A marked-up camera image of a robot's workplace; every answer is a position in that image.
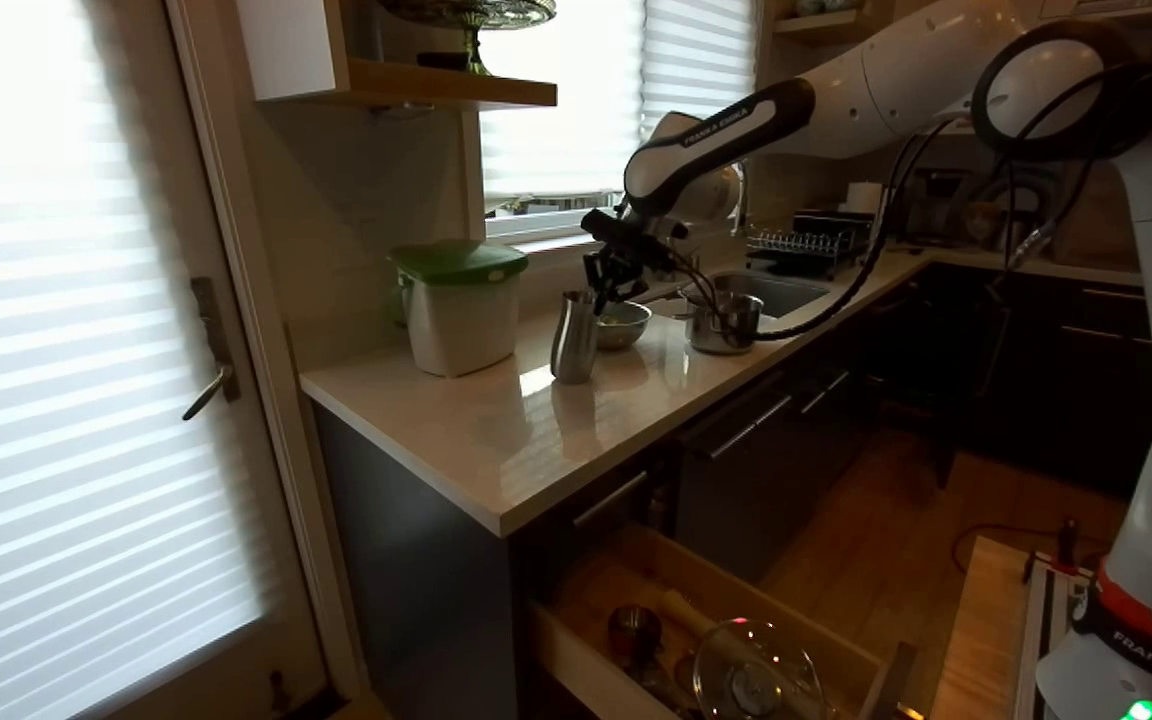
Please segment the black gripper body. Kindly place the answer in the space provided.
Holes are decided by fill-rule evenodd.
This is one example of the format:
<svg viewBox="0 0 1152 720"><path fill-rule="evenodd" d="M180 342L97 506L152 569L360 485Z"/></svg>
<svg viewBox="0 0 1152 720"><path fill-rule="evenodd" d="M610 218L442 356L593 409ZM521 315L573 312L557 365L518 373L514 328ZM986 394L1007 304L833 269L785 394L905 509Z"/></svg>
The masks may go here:
<svg viewBox="0 0 1152 720"><path fill-rule="evenodd" d="M580 218L580 230L596 240L583 255L583 282L602 304L633 302L650 274L683 269L683 255L657 240L637 218L621 219L593 209Z"/></svg>

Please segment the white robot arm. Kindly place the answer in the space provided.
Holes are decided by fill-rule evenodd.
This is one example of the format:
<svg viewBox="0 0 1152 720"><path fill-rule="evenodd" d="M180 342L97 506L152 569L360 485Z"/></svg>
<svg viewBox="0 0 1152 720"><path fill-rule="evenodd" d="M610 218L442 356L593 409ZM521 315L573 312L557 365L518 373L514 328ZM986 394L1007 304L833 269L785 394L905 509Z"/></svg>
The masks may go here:
<svg viewBox="0 0 1152 720"><path fill-rule="evenodd" d="M1152 328L1152 50L1115 25L1029 25L1007 0L931 0L865 46L777 81L713 116L670 116L624 163L624 205L593 211L583 276L630 302L683 255L670 234L737 159L780 146L849 159L966 120L995 169L1110 159L1130 198ZM1152 448L1133 517L1094 580L1075 640L1152 672Z"/></svg>

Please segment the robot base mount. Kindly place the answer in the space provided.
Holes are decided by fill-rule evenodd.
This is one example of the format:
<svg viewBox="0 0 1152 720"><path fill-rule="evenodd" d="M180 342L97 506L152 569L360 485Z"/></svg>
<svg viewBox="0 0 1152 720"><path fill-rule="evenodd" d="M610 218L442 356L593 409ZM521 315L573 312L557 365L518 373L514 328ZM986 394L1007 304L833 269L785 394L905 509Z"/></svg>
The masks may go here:
<svg viewBox="0 0 1152 720"><path fill-rule="evenodd" d="M1152 720L1152 602L1124 578L974 540L931 720Z"/></svg>

